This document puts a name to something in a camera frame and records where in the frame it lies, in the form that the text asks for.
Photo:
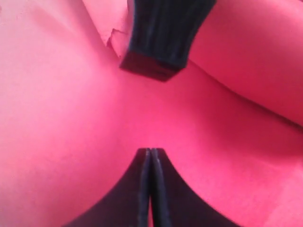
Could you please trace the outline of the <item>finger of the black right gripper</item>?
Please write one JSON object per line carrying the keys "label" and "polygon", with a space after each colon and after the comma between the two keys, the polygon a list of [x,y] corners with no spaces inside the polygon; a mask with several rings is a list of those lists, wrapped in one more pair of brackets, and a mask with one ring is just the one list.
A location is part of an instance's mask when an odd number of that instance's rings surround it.
{"label": "finger of the black right gripper", "polygon": [[120,68],[158,81],[182,71],[214,0],[129,0],[129,35]]}

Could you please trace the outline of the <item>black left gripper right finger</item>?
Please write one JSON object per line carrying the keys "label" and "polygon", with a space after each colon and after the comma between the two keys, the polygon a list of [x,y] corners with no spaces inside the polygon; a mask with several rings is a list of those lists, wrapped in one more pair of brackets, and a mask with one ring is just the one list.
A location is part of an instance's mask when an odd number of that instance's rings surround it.
{"label": "black left gripper right finger", "polygon": [[155,227],[237,227],[183,180],[165,150],[151,149],[150,196]]}

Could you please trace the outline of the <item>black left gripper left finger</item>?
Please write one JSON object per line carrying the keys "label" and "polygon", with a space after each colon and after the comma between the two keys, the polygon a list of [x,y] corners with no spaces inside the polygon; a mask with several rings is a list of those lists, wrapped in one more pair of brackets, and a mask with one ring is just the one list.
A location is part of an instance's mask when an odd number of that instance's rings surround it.
{"label": "black left gripper left finger", "polygon": [[137,150],[115,186],[94,206],[66,227],[147,227],[151,151]]}

